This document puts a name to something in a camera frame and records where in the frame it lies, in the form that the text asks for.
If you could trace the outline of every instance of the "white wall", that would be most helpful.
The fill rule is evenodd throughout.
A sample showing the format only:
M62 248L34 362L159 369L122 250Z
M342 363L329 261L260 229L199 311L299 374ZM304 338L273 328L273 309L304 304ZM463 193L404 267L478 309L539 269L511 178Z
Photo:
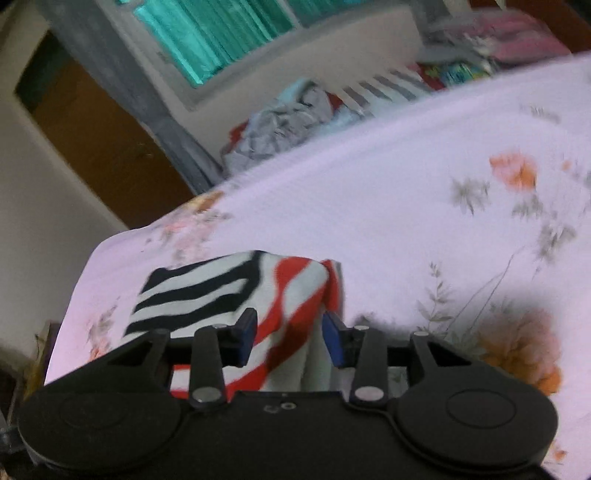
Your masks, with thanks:
M26 356L48 320L61 321L98 243L123 224L66 166L19 104L14 87L47 24L20 5L0 45L0 349Z
M113 9L105 10L113 18ZM257 59L251 68L215 90L193 110L184 106L134 41L124 32L122 36L179 123L218 159L230 129L295 80L320 80L338 93L340 87L371 78L382 69L411 63L422 47L406 5L360 8L343 14L341 19L334 17L323 25L293 33L300 34L299 38L292 35L290 44Z

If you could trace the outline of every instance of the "gray curtain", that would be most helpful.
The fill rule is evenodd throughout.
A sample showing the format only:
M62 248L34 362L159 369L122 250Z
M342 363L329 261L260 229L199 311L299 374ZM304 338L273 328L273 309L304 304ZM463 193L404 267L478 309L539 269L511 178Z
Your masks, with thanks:
M144 124L195 194L222 181L220 167L172 117L123 39L94 0L36 0L68 52Z

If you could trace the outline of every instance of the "round black disc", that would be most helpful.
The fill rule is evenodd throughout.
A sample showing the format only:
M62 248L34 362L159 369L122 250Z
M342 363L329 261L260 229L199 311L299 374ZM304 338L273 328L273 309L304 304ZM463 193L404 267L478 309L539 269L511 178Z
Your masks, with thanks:
M452 465L510 469L539 462L557 428L535 388L490 367L439 368L396 403L395 419L423 452Z
M24 403L18 428L39 458L77 472L113 472L148 456L174 433L180 406L168 391L124 367L106 369L125 393L45 388Z

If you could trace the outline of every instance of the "metal screw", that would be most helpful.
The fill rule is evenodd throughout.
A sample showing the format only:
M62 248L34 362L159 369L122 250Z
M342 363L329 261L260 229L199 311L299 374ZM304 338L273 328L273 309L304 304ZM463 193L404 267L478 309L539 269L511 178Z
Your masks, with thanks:
M201 387L193 390L191 396L199 403L212 403L222 398L222 392L215 387Z
M263 408L263 411L266 411L267 413L279 413L281 409L275 405L265 405L265 407Z
M378 401L384 397L384 391L378 387L359 387L355 397L363 401Z

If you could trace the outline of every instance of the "teal curtain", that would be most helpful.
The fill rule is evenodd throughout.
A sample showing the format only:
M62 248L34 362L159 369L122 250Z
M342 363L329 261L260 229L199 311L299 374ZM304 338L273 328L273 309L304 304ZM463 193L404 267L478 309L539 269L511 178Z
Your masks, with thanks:
M293 27L275 0L145 0L134 14L193 87Z
M348 8L371 0L288 0L291 9L305 27Z

